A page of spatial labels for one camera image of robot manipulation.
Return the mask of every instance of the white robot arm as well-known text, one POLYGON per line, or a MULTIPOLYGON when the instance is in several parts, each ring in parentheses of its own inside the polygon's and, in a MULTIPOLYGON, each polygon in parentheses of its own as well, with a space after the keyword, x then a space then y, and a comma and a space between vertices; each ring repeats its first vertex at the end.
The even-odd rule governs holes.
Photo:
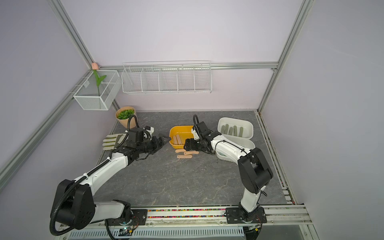
POLYGON ((273 178, 273 172, 259 148, 249 149, 239 146, 228 140, 217 131, 211 131, 204 122, 199 122, 197 115, 193 118, 193 139, 187 139, 184 149, 201 150, 210 154, 216 151, 224 153, 229 161, 236 163, 239 167, 240 177, 245 186, 243 198, 239 203, 238 218, 243 222, 254 220, 259 209, 259 199, 265 187, 273 178))
MULTIPOLYGON (((154 154, 170 140, 165 136, 152 137, 154 128, 139 128, 136 116, 133 117, 137 127, 130 129, 128 125, 124 140, 104 162, 75 180, 66 179, 58 185, 51 211, 52 235, 62 235, 74 228, 83 229, 91 222, 110 218, 121 225, 130 223, 134 216, 129 203, 119 200, 94 202, 93 195, 114 174, 139 160, 140 153, 154 154), (69 228, 57 231, 55 222, 68 225, 69 228)), ((195 124, 192 133, 195 139, 187 139, 184 149, 208 150, 211 154, 218 150, 238 164, 245 190, 235 217, 244 222, 252 222, 262 209, 258 206, 260 194, 273 177, 261 150, 240 148, 220 133, 207 129, 204 122, 195 124)))

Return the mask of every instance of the white tray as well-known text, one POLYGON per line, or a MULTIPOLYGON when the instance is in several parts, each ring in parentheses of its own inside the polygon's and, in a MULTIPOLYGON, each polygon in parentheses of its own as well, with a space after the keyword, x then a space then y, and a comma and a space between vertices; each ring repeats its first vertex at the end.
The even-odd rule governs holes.
POLYGON ((218 132, 220 132, 225 136, 233 136, 233 137, 246 138, 246 139, 251 139, 253 137, 253 124, 248 121, 235 119, 235 118, 220 118, 220 120, 218 121, 217 130, 218 132), (229 126, 228 129, 230 129, 231 127, 237 126, 237 135, 239 135, 240 127, 243 127, 242 137, 233 136, 233 131, 231 135, 229 135, 228 133, 225 134, 221 132, 222 126, 225 126, 226 124, 228 124, 229 126))

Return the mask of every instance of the kraft paper pot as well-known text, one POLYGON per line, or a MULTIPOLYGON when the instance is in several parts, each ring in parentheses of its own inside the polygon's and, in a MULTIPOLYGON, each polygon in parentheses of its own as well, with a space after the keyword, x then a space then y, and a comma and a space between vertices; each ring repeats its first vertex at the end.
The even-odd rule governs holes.
MULTIPOLYGON (((116 112, 116 119, 119 120, 119 122, 121 123, 121 125, 123 125, 125 128, 127 128, 127 125, 128 125, 128 119, 118 119, 118 116, 119 114, 124 111, 124 110, 134 110, 134 115, 136 115, 136 110, 133 108, 133 107, 122 107, 120 108, 117 112, 116 112)), ((136 122, 135 122, 135 119, 132 118, 131 119, 131 123, 129 124, 129 128, 133 128, 133 127, 136 127, 136 122)))

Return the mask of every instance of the white wire rack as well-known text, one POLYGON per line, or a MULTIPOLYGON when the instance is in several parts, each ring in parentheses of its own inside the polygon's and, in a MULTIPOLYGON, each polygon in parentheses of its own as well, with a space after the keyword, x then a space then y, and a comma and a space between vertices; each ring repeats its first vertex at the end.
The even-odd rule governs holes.
POLYGON ((97 72, 100 77, 107 75, 100 83, 99 91, 96 78, 93 72, 90 72, 73 95, 84 110, 108 110, 121 88, 120 76, 116 70, 97 70, 97 72))
POLYGON ((127 94, 210 93, 211 65, 207 61, 123 63, 122 89, 127 94))

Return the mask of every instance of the white plastic container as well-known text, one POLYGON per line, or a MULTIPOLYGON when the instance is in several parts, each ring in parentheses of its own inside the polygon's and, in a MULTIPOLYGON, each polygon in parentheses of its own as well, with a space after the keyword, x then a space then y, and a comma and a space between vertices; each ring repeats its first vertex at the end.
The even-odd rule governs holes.
POLYGON ((235 118, 220 118, 220 120, 218 121, 217 130, 226 137, 233 136, 240 139, 251 139, 253 137, 253 124, 248 121, 235 118), (234 126, 237 127, 237 136, 233 136, 234 131, 232 131, 232 134, 229 134, 229 131, 227 132, 227 134, 222 132, 222 126, 225 126, 226 124, 228 124, 228 129, 230 129, 231 127, 234 128, 234 126), (242 137, 239 137, 241 127, 243 128, 243 134, 242 137))
MULTIPOLYGON (((239 145, 239 147, 247 147, 249 149, 254 149, 255 148, 255 144, 251 140, 249 140, 249 139, 246 139, 246 138, 243 138, 243 137, 229 136, 229 135, 225 135, 225 138, 227 138, 229 141, 232 141, 232 142, 236 143, 237 145, 239 145)), ((218 152, 218 151, 216 151, 216 156, 219 159, 221 159, 221 160, 232 161, 224 153, 221 153, 221 152, 218 152)))

